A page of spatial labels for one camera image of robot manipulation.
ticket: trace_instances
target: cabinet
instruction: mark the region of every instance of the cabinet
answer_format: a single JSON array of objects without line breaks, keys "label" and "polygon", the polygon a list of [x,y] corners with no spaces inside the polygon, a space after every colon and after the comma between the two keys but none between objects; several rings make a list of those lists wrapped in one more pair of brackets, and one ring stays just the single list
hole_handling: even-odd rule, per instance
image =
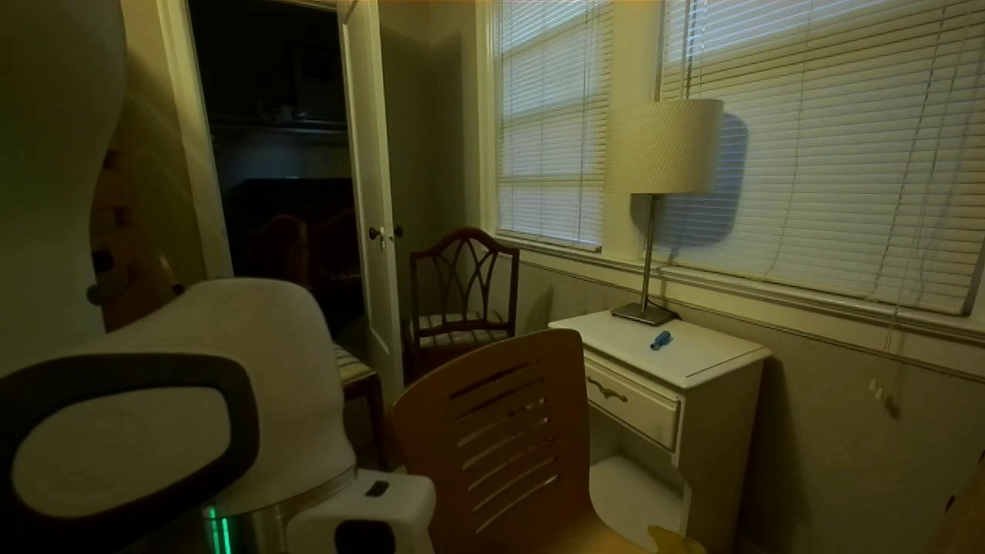
[{"label": "cabinet", "polygon": [[605,469],[608,478],[644,470],[651,488],[641,486],[623,496],[665,496],[673,510],[651,523],[698,538],[711,554],[732,550],[760,370],[769,351],[689,321],[641,325],[601,310],[552,325],[580,335],[592,408],[623,435],[596,469]]}]

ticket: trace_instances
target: open door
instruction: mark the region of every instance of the open door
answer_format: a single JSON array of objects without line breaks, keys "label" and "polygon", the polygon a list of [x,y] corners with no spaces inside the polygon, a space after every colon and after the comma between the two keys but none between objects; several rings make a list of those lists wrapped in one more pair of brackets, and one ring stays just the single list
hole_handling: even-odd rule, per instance
[{"label": "open door", "polygon": [[351,172],[357,186],[366,338],[385,396],[394,401],[403,387],[403,347],[379,0],[341,7],[338,41],[345,63]]}]

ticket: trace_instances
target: wooden chair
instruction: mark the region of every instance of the wooden chair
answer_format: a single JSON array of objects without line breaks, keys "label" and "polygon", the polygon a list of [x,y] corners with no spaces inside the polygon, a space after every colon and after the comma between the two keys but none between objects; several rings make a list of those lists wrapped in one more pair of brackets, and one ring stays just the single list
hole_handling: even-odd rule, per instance
[{"label": "wooden chair", "polygon": [[420,377],[391,408],[405,470],[437,486],[437,554],[620,554],[586,498],[580,338],[494,343]]},{"label": "wooden chair", "polygon": [[517,329],[519,248],[481,228],[459,228],[408,256],[408,377]]}]

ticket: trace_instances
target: nightstand drawer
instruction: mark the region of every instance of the nightstand drawer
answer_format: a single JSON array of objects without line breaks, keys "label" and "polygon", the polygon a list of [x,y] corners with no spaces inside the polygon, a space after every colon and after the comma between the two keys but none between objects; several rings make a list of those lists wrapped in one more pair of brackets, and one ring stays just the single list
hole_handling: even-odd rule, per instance
[{"label": "nightstand drawer", "polygon": [[681,396],[632,370],[583,351],[586,403],[636,435],[673,450]]}]

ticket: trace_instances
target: window blind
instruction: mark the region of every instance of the window blind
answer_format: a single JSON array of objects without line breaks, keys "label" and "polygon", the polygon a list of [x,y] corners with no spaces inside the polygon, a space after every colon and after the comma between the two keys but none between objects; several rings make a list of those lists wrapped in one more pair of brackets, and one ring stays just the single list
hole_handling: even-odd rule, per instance
[{"label": "window blind", "polygon": [[601,245],[605,168],[605,0],[499,0],[499,232]]},{"label": "window blind", "polygon": [[671,265],[968,315],[985,243],[983,0],[671,0],[662,99],[723,99]]}]

